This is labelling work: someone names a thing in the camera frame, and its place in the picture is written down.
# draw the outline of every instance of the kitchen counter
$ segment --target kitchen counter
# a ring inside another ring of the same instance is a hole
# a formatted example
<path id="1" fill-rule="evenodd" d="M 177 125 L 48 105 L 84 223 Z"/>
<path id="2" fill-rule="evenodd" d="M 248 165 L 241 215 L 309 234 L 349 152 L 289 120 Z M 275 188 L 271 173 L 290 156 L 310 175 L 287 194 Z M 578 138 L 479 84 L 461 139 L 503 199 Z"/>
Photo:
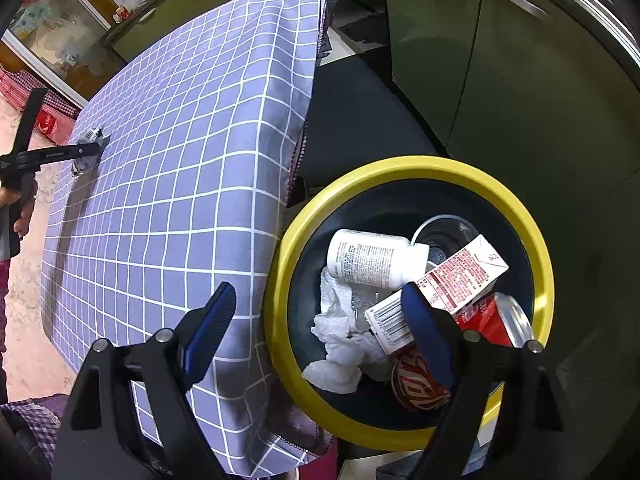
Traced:
<path id="1" fill-rule="evenodd" d="M 134 10 L 126 20 L 124 20 L 122 23 L 119 23 L 115 27 L 111 27 L 110 30 L 108 30 L 107 33 L 100 38 L 100 44 L 102 46 L 113 45 L 113 43 L 119 40 L 120 37 L 127 30 L 129 30 L 141 16 L 144 16 L 146 12 L 153 9 L 162 1 L 163 0 L 147 0 L 146 2 L 144 2 L 136 10 Z"/>

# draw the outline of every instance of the soda can lid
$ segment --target soda can lid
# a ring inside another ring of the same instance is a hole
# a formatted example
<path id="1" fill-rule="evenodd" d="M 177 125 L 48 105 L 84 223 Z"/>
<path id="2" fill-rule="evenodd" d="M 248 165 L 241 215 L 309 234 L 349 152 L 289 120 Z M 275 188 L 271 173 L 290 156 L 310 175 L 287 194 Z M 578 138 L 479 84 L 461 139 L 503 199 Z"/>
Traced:
<path id="1" fill-rule="evenodd" d="M 522 348 L 535 339 L 531 323 L 514 297 L 496 292 L 494 295 L 498 314 L 513 346 Z"/>

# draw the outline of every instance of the floor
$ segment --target floor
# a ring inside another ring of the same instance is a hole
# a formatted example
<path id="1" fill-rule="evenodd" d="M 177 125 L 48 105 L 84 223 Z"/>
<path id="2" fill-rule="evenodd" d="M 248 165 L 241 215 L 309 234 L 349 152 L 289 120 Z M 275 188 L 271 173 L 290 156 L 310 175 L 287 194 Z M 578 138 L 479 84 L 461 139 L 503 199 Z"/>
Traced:
<path id="1" fill-rule="evenodd" d="M 11 151 L 19 120 L 20 114 L 0 96 L 0 153 Z M 43 136 L 34 134 L 30 148 L 50 145 Z M 9 400 L 69 393 L 74 382 L 74 374 L 44 335 L 40 321 L 40 266 L 58 171 L 57 164 L 49 164 L 37 174 L 40 190 L 31 230 L 20 255 L 11 262 L 4 355 Z"/>

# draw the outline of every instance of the white paper towel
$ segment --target white paper towel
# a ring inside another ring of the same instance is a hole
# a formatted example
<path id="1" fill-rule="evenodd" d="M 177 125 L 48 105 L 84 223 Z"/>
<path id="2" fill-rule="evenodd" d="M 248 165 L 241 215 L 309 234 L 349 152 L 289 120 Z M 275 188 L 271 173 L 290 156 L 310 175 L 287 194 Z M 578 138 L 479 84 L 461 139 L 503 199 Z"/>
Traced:
<path id="1" fill-rule="evenodd" d="M 324 343 L 326 358 L 307 365 L 302 376 L 321 390 L 336 394 L 353 393 L 362 372 L 376 381 L 388 380 L 392 359 L 372 333 L 356 332 L 351 287 L 332 278 L 326 267 L 320 276 L 320 311 L 311 333 Z"/>

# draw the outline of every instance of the red checkered cloth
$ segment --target red checkered cloth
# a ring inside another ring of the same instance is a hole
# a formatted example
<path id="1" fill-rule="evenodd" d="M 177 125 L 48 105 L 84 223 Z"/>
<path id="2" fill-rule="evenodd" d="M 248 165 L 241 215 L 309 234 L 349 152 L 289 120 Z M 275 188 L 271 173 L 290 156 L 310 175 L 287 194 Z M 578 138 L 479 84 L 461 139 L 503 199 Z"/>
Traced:
<path id="1" fill-rule="evenodd" d="M 24 109 L 31 90 L 43 88 L 43 86 L 26 70 L 13 74 L 0 65 L 0 93 L 16 110 Z M 49 90 L 40 113 L 44 118 L 48 118 L 48 127 L 41 128 L 41 133 L 59 146 L 68 144 L 80 110 Z"/>

